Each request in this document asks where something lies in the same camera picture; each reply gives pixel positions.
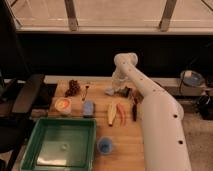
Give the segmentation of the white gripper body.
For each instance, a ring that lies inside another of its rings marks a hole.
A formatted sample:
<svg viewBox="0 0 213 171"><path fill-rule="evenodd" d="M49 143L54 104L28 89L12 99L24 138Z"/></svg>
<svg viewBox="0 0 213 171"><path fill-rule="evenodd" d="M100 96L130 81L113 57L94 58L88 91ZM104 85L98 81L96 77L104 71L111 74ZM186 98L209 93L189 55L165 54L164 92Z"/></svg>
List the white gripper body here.
<svg viewBox="0 0 213 171"><path fill-rule="evenodd" d="M120 70L115 70L112 74L112 88L114 91L120 90L124 83L126 82L127 77Z"/></svg>

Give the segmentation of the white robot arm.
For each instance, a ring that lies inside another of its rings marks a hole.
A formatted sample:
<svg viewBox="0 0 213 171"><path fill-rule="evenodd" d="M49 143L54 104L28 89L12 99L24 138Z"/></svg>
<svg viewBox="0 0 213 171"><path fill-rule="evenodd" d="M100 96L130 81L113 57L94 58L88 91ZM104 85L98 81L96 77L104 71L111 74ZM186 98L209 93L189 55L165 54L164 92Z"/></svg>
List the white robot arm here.
<svg viewBox="0 0 213 171"><path fill-rule="evenodd" d="M192 171L182 127L184 110L164 88L136 68L135 53L114 57L113 88L118 90L128 78L143 96L142 134L146 171Z"/></svg>

